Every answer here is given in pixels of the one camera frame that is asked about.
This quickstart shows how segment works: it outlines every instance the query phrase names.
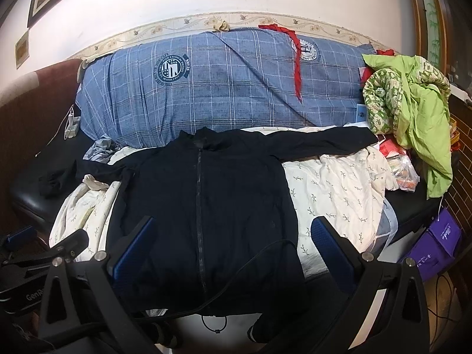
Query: red package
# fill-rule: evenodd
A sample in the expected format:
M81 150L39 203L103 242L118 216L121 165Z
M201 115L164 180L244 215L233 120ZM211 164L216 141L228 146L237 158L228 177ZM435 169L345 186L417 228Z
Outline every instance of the red package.
M385 156L385 158L407 154L407 151L398 145L395 139L391 136L385 138L384 142L381 142L379 150Z

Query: metal bolt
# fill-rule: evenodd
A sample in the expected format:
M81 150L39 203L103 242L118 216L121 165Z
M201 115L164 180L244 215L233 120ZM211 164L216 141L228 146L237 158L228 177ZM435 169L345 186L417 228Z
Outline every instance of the metal bolt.
M56 257L53 259L53 266L57 267L57 266L60 266L62 264L62 258L61 257Z
M97 261L103 261L105 258L107 258L107 252L105 250L100 250L99 252L95 253L94 258Z
M406 258L405 258L405 263L406 263L409 267L416 266L416 262L415 262L414 259L411 258L411 257L406 257Z
M360 256L366 262L372 262L374 260L374 255L370 252L364 252Z

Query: jacket zipper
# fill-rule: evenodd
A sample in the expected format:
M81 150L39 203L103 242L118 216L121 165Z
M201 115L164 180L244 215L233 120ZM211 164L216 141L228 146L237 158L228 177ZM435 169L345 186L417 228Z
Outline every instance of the jacket zipper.
M200 272L200 281L204 290L205 299L207 298L207 287L205 283L205 266L204 266L204 246L203 237L201 235L201 149L198 150L197 162L197 197L196 197L196 226L197 226L197 245L198 245L198 268Z

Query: plastic bag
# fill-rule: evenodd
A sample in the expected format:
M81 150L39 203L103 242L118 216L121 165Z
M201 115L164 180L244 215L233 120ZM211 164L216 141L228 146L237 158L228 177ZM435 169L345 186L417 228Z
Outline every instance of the plastic bag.
M415 191L419 182L419 175L414 170L413 164L407 155L399 154L395 157L387 158L392 173L401 190Z

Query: gray fabric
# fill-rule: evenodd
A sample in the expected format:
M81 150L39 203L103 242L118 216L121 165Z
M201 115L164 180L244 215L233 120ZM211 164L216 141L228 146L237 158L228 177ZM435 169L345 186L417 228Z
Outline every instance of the gray fabric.
M398 231L398 220L395 211L390 202L384 198L384 206L382 209L381 221L378 225L377 234L372 244L367 249L368 252L375 253L378 256L383 250L390 245L393 237Z
M107 135L103 135L102 138L96 140L89 150L87 150L83 159L108 164L113 154L120 149L121 147L119 144L114 142Z

